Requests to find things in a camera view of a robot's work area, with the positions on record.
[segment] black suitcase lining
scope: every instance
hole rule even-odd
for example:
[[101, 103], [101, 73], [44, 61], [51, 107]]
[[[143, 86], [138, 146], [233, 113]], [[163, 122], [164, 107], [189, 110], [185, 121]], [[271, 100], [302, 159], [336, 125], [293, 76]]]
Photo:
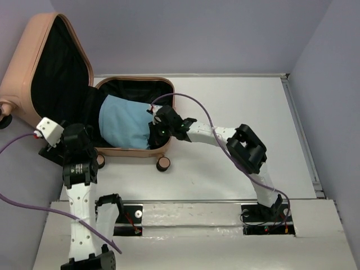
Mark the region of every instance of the black suitcase lining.
[[[89, 74], [61, 17], [56, 17], [44, 45], [31, 83], [31, 101], [41, 117], [57, 123], [83, 123], [94, 128], [96, 147], [112, 147], [100, 136], [98, 115], [107, 95], [131, 101], [151, 103], [155, 98], [173, 92], [164, 81], [132, 81], [113, 79], [99, 89], [89, 85]], [[173, 104], [173, 96], [158, 105]]]

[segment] screw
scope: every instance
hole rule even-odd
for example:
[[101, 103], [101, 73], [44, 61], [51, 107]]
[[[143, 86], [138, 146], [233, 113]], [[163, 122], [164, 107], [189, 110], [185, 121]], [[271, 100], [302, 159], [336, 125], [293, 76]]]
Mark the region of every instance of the screw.
[[142, 212], [141, 212], [140, 210], [137, 210], [137, 211], [135, 212], [135, 217], [136, 217], [136, 218], [142, 217]]

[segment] open suitcase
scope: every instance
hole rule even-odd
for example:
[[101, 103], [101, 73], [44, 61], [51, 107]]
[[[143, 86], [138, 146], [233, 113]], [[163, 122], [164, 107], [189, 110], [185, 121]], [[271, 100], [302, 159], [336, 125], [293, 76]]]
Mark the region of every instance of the open suitcase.
[[[156, 157], [166, 170], [164, 154], [170, 139], [149, 150], [114, 148], [100, 136], [98, 116], [105, 95], [151, 103], [172, 93], [169, 80], [156, 77], [111, 77], [93, 84], [92, 67], [68, 19], [60, 13], [42, 13], [28, 22], [0, 86], [0, 128], [17, 115], [36, 127], [41, 118], [57, 123], [82, 123], [93, 127], [93, 144], [100, 155]], [[174, 106], [174, 97], [157, 105]]]

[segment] suitcase wheel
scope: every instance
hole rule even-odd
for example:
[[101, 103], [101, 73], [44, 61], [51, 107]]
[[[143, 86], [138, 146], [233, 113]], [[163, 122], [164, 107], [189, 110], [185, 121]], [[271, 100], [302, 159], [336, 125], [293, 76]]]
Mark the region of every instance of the suitcase wheel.
[[105, 166], [105, 157], [103, 155], [97, 155], [97, 164], [99, 164], [99, 169]]
[[5, 116], [1, 121], [0, 121], [0, 129], [4, 129], [7, 128], [10, 123], [12, 122], [12, 115], [8, 115]]
[[158, 169], [158, 171], [164, 172], [167, 169], [169, 169], [170, 164], [171, 164], [170, 160], [166, 156], [162, 156], [157, 160], [156, 168]]

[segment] suitcase lid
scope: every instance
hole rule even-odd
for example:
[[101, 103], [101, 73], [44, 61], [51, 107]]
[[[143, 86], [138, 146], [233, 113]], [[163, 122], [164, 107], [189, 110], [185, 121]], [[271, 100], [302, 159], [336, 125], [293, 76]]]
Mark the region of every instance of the suitcase lid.
[[66, 16], [47, 15], [48, 29], [31, 81], [31, 102], [40, 117], [71, 121], [93, 84], [93, 70]]
[[76, 92], [69, 106], [74, 108], [82, 89], [92, 84], [92, 67], [66, 16], [37, 14], [26, 25], [2, 80], [0, 120], [14, 110], [36, 125], [39, 117], [53, 114], [44, 104], [53, 112], [61, 110], [57, 104], [64, 95]]

